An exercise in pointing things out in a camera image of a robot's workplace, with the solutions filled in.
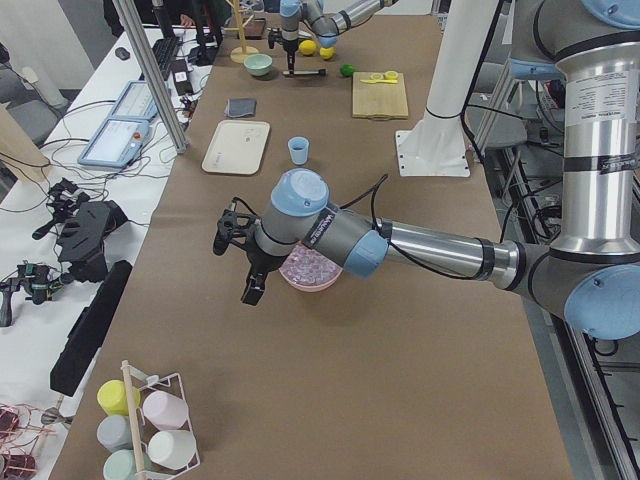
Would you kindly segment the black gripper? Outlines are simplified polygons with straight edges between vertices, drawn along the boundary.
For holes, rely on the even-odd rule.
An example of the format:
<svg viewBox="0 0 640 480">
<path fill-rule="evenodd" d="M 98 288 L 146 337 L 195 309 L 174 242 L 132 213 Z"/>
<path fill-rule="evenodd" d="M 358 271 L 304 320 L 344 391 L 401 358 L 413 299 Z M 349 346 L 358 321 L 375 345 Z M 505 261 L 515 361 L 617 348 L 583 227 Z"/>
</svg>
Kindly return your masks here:
<svg viewBox="0 0 640 480">
<path fill-rule="evenodd" d="M 245 241 L 245 252 L 250 263 L 250 270 L 241 296 L 241 302 L 244 304 L 258 305 L 266 289 L 268 274 L 278 270 L 291 253 L 290 244 L 268 241 L 267 245 L 268 247 L 274 246 L 276 253 L 264 250 L 254 235 L 248 236 Z"/>
<path fill-rule="evenodd" d="M 295 72 L 296 52 L 299 48 L 299 39 L 282 38 L 282 46 L 287 54 L 287 69 L 289 73 Z"/>
</svg>

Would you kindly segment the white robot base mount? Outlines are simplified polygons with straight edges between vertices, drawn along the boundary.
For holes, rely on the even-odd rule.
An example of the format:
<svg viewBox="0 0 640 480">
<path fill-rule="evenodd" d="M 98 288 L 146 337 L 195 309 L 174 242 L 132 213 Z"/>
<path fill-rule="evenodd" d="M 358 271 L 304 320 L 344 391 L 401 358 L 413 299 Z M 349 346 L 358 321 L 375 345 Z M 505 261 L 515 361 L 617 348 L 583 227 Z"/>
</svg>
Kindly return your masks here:
<svg viewBox="0 0 640 480">
<path fill-rule="evenodd" d="M 403 177 L 467 177 L 462 115 L 487 35 L 500 3 L 457 0 L 450 5 L 423 118 L 396 132 Z"/>
</svg>

